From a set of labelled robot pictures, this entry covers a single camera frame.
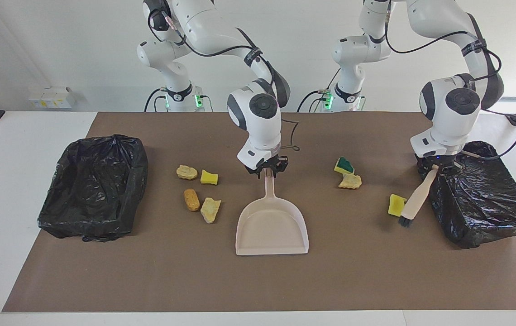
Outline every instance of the dustpan handle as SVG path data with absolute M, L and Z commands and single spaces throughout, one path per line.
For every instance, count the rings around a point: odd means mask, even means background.
M 266 188 L 266 197 L 274 198 L 274 174 L 272 169 L 264 169 L 264 185 Z

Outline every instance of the brush handle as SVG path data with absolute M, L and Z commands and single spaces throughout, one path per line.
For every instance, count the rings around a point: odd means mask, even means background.
M 401 216 L 408 220 L 415 219 L 415 216 L 417 216 L 417 213 L 419 213 L 421 206 L 423 206 L 423 203 L 429 196 L 429 190 L 431 188 L 431 185 L 433 184 L 433 181 L 435 180 L 435 177 L 437 176 L 438 171 L 439 167 L 434 165 L 433 169 L 429 171 L 429 173 L 425 177 L 425 180 L 423 180 L 423 183 L 420 184 L 419 187 L 417 187 L 417 189 L 415 189 L 415 191 L 411 195 L 411 198 L 409 198 L 409 200 L 405 204 L 405 208 L 403 208 Z

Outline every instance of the plastic bag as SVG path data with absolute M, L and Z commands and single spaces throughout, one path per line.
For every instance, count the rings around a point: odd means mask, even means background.
M 465 151 L 494 157 L 485 142 L 471 142 Z M 419 174 L 425 178 L 427 171 Z M 516 183 L 500 159 L 483 161 L 459 154 L 462 173 L 439 175 L 430 188 L 430 202 L 445 236 L 463 249 L 516 235 Z
M 129 234 L 148 178 L 142 142 L 119 134 L 65 149 L 38 217 L 57 238 L 109 241 Z

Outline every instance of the brown mat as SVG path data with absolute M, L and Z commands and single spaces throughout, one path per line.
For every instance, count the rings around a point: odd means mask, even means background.
M 227 114 L 99 113 L 89 136 L 138 137 L 148 151 L 134 233 L 83 243 L 41 231 L 3 311 L 516 309 L 516 238 L 458 250 L 428 204 L 410 229 L 387 215 L 391 193 L 408 196 L 420 183 L 409 137 L 430 126 L 421 114 L 285 117 L 300 120 L 302 150 L 285 151 L 290 165 L 276 191 L 303 212 L 309 254 L 236 256 L 238 216 L 264 193 L 236 159 L 246 134 Z M 361 189 L 337 188 L 342 155 Z M 219 173 L 219 186 L 178 179 L 180 163 Z M 215 225 L 188 212 L 189 187 L 223 200 Z

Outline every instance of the dustpan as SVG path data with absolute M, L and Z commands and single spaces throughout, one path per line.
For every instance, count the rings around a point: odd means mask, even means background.
M 251 202 L 240 214 L 236 254 L 307 254 L 308 233 L 300 210 L 274 194 L 274 176 L 266 169 L 264 198 Z

